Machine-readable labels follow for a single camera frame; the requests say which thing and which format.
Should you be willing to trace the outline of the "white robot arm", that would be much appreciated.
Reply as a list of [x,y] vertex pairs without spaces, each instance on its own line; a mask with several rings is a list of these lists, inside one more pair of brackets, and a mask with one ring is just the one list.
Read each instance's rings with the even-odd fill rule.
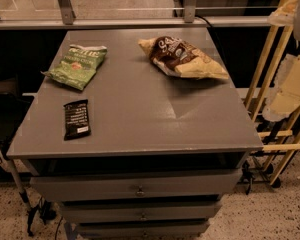
[[[300,41],[300,0],[288,0],[272,12],[268,22],[274,26],[292,26],[294,38]],[[300,106],[300,55],[287,54],[281,62],[269,91],[262,116],[270,122],[289,117]]]

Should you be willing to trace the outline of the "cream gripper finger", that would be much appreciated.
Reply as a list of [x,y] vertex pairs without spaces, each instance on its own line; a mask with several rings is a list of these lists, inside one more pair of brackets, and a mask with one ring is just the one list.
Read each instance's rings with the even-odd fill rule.
[[293,26],[299,11],[300,0],[288,0],[272,12],[267,22],[272,26]]

